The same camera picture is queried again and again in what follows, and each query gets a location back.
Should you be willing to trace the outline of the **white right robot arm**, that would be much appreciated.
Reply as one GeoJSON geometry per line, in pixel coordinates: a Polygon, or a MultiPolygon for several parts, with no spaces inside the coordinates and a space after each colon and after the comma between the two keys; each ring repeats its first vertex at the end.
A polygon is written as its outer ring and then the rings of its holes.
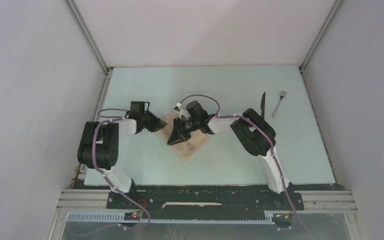
{"type": "Polygon", "coordinates": [[[174,111],[178,116],[173,119],[167,145],[186,142],[195,131],[215,135],[231,130],[250,155],[261,159],[268,187],[273,192],[270,196],[271,204],[277,209],[284,209],[290,204],[290,181],[277,154],[276,132],[254,109],[248,108],[242,114],[234,115],[209,114],[194,100],[185,109],[177,103],[174,111]]]}

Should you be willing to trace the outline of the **beige cloth napkin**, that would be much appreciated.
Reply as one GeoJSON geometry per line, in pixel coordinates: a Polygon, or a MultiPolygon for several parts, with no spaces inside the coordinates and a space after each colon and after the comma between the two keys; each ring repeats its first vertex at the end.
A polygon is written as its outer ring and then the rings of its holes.
{"type": "MultiPolygon", "coordinates": [[[[167,142],[173,130],[173,120],[179,115],[171,111],[165,117],[162,118],[167,125],[157,131],[156,133],[163,140],[165,146],[167,147],[167,142]]],[[[169,148],[184,162],[187,162],[194,154],[196,154],[203,146],[209,142],[209,137],[197,130],[191,133],[191,138],[185,142],[178,143],[169,148]]]]}

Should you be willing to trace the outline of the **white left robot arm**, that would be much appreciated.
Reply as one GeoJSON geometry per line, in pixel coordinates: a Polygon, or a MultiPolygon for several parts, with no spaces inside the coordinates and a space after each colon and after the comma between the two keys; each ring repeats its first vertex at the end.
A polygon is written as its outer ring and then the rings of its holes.
{"type": "Polygon", "coordinates": [[[132,101],[130,109],[121,109],[123,116],[104,116],[103,109],[98,116],[103,121],[87,121],[84,125],[77,160],[89,169],[96,170],[111,190],[120,193],[118,201],[125,208],[133,208],[138,202],[138,194],[131,189],[134,181],[122,170],[117,170],[119,142],[121,137],[139,134],[142,130],[156,133],[167,123],[149,110],[147,101],[132,101]]]}

